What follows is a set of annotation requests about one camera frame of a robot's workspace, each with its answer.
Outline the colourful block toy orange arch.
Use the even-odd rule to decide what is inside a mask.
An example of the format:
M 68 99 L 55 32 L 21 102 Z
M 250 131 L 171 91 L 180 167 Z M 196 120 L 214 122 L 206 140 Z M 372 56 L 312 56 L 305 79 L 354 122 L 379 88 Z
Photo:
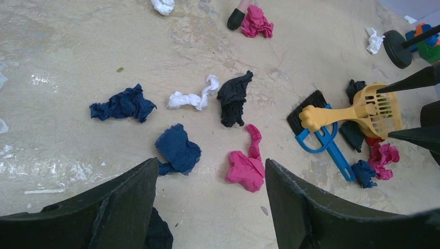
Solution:
M 407 40 L 414 38 L 422 33 L 425 33 L 433 27 L 422 22 L 416 26 L 415 30 L 411 30 L 405 34 Z M 419 57 L 430 63 L 431 65 L 439 62 L 439 33 L 435 34 L 424 41 L 410 46 L 410 52 L 419 53 Z

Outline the flat black paper sheet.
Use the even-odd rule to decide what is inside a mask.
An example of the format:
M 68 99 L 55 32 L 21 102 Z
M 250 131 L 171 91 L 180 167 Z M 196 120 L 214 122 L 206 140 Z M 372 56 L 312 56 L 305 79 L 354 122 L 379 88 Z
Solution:
M 361 131 L 358 123 L 354 121 L 346 121 L 339 128 L 339 132 L 353 150 L 358 153 L 362 152 L 362 144 L 365 135 Z

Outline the pink paper scrap right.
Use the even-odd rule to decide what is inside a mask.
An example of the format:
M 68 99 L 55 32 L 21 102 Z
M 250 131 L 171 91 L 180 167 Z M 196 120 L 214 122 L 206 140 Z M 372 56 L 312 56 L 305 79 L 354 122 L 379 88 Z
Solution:
M 372 169 L 376 171 L 376 177 L 380 180 L 390 180 L 394 175 L 392 170 L 386 169 L 386 166 L 391 163 L 399 162 L 400 155 L 398 149 L 387 143 L 376 143 L 370 150 L 370 157 L 368 163 Z

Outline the black microphone stand gold head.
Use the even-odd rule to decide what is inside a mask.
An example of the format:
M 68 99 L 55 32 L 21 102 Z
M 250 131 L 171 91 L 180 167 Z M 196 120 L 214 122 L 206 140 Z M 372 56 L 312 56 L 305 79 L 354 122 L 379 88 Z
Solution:
M 406 37 L 398 31 L 390 30 L 384 33 L 385 39 L 383 41 L 383 47 L 393 64 L 400 69 L 404 69 L 410 66 L 413 59 L 413 53 L 410 52 L 410 46 L 422 42 L 438 33 L 439 25 L 425 33 L 407 40 Z

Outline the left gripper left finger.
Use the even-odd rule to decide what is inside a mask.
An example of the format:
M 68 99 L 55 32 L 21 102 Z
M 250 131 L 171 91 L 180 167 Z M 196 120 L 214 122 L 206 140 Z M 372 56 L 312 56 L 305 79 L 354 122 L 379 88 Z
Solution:
M 156 195 L 158 160 L 38 213 L 1 217 L 1 248 L 142 248 Z

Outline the red paper scrap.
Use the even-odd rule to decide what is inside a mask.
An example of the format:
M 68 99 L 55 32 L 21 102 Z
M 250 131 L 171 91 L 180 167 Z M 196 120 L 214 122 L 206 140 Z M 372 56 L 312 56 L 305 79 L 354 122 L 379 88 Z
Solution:
M 382 139 L 382 138 L 377 138 L 377 137 L 368 137 L 368 136 L 366 136 L 365 137 L 365 141 L 366 141 L 366 143 L 369 145 L 369 146 L 374 146 L 375 144 L 379 144 L 379 143 L 381 143 L 381 142 L 383 142 L 384 141 L 384 139 Z

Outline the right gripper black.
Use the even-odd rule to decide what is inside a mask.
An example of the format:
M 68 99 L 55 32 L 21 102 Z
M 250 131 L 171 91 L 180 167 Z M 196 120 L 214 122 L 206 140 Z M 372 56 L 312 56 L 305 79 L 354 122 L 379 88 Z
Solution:
M 439 65 L 431 65 L 376 92 L 397 92 L 437 84 L 439 84 Z M 429 149 L 434 160 L 439 164 L 439 101 L 427 104 L 421 109 L 420 122 L 422 127 L 389 132 L 388 137 Z

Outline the dark blue paper scrap near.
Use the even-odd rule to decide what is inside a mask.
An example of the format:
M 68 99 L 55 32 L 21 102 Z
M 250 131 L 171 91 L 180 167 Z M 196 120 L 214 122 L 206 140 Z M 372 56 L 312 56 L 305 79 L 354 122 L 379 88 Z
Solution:
M 145 237 L 144 249 L 172 249 L 173 235 L 168 224 L 153 207 Z

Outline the pink tripod stand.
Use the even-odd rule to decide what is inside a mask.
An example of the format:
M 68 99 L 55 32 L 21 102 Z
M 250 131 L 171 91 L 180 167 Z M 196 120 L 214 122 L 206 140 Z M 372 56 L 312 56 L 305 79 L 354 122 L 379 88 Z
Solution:
M 237 30 L 244 20 L 246 11 L 250 6 L 252 0 L 241 0 L 239 5 L 233 10 L 227 20 L 227 28 L 231 31 Z

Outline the blue paper scrap under gripper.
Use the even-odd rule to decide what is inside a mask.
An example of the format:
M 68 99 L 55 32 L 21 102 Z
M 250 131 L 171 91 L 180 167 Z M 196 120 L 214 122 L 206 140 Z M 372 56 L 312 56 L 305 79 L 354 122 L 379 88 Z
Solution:
M 166 129 L 158 137 L 155 147 L 168 161 L 159 162 L 159 175 L 165 176 L 169 173 L 181 173 L 189 175 L 201 157 L 201 148 L 188 139 L 184 126 L 178 123 Z

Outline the white paper scrap far left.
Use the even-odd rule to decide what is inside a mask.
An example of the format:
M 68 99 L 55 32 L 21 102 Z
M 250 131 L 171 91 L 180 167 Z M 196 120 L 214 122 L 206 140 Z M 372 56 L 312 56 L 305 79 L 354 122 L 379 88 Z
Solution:
M 151 0 L 153 8 L 162 16 L 168 16 L 175 7 L 174 0 Z

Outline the blue hand brush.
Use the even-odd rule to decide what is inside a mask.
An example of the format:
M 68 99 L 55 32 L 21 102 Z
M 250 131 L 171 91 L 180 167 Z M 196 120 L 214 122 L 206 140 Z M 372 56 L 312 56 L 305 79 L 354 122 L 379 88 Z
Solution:
M 313 105 L 315 107 L 324 107 L 326 109 L 332 108 L 331 105 L 327 103 L 320 90 L 314 91 L 307 98 L 305 98 L 305 100 L 301 102 L 293 111 L 291 111 L 286 118 L 288 125 L 295 134 L 296 141 L 299 143 L 301 148 L 309 153 L 319 154 L 324 151 L 328 152 L 333 162 L 340 170 L 341 174 L 344 176 L 345 180 L 353 182 L 355 180 L 355 174 L 353 173 L 345 156 L 335 143 L 335 137 L 338 133 L 338 123 L 333 123 L 332 133 L 329 133 L 325 126 L 313 133 L 318 141 L 321 143 L 321 148 L 313 149 L 306 145 L 305 139 L 309 137 L 309 135 L 311 135 L 312 133 L 308 129 L 301 126 L 299 113 L 303 110 L 304 107 L 308 105 Z

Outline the white twisted paper scrap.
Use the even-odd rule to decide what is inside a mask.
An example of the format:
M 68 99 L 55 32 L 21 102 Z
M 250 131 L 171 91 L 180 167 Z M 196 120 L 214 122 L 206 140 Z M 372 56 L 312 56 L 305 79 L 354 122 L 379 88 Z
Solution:
M 178 109 L 184 105 L 191 105 L 196 110 L 203 110 L 208 105 L 208 96 L 213 96 L 219 88 L 219 81 L 215 75 L 209 75 L 205 82 L 209 83 L 209 85 L 201 91 L 201 96 L 193 93 L 183 94 L 179 91 L 171 94 L 167 104 L 167 109 Z

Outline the yellow slotted scoop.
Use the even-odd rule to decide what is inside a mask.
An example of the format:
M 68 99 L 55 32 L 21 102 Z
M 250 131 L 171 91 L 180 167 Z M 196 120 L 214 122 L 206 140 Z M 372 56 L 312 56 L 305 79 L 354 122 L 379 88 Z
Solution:
M 299 113 L 300 124 L 315 132 L 335 122 L 350 120 L 356 122 L 366 136 L 387 139 L 389 133 L 403 130 L 403 122 L 396 93 L 379 93 L 384 87 L 384 84 L 366 86 L 356 93 L 352 106 L 344 109 L 309 104 Z

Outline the black paper scrap centre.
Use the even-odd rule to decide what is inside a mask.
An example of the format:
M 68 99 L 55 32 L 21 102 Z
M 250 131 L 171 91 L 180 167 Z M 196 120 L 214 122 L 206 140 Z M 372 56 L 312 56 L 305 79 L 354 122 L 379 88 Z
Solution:
M 247 71 L 245 75 L 226 81 L 219 89 L 217 99 L 221 105 L 221 124 L 232 127 L 235 123 L 244 125 L 242 119 L 243 105 L 246 102 L 246 89 L 252 81 L 253 72 Z

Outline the blue paper scrap middle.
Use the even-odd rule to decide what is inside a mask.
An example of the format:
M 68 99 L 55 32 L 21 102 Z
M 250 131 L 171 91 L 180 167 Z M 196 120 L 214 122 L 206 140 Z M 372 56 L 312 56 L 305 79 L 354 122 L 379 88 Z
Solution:
M 126 88 L 108 99 L 105 103 L 93 103 L 89 106 L 90 117 L 105 121 L 109 118 L 125 119 L 132 117 L 139 123 L 144 123 L 148 115 L 157 109 L 150 100 L 143 97 L 143 89 L 140 84 L 134 88 Z

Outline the black crumpled paper scrap right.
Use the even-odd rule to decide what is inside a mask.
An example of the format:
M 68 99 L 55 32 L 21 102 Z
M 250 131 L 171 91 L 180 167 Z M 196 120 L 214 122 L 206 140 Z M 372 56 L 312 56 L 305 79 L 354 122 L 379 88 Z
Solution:
M 353 99 L 354 99 L 354 96 L 356 95 L 356 93 L 358 93 L 359 91 L 361 91 L 365 87 L 366 87 L 365 81 L 355 81 L 353 79 L 350 80 L 350 82 L 346 88 L 346 94 L 349 99 L 349 103 L 351 105 L 353 104 Z

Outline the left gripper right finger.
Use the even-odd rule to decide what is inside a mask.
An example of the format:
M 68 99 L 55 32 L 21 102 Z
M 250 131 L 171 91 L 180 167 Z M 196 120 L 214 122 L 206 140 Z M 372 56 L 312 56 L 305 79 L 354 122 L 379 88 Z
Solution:
M 439 209 L 400 215 L 371 209 L 265 162 L 279 248 L 439 248 Z

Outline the white paper scrap far right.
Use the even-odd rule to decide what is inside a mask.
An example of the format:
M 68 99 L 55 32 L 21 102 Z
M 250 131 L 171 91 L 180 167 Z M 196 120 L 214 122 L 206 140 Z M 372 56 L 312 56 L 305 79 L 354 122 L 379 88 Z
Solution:
M 367 28 L 366 33 L 369 35 L 368 46 L 366 47 L 366 50 L 370 54 L 377 54 L 382 46 L 385 36 L 377 35 L 377 31 L 374 28 Z

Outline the small blue paper scrap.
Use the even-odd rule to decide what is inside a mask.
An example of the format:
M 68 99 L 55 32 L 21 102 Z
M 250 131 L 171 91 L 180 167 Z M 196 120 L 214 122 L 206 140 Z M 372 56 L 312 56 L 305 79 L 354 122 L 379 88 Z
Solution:
M 367 161 L 359 160 L 351 166 L 351 169 L 363 189 L 378 186 L 377 183 L 372 181 L 372 178 L 376 176 L 376 171 Z

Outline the pink paper scrap by tripod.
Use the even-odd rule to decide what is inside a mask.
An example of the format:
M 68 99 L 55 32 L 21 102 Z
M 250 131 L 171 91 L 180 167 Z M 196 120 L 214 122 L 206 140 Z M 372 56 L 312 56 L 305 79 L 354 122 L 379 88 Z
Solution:
M 241 32 L 246 37 L 254 38 L 262 34 L 264 38 L 273 37 L 274 24 L 269 22 L 261 8 L 250 5 L 241 24 Z

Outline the pink paper scrap centre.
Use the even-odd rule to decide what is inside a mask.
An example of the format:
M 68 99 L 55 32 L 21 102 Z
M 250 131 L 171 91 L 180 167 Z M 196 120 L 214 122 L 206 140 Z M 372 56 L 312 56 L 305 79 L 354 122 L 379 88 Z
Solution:
M 247 125 L 245 129 L 251 137 L 248 155 L 238 150 L 229 153 L 231 169 L 225 180 L 238 183 L 249 192 L 257 192 L 261 189 L 265 178 L 265 168 L 259 147 L 262 135 L 253 124 Z

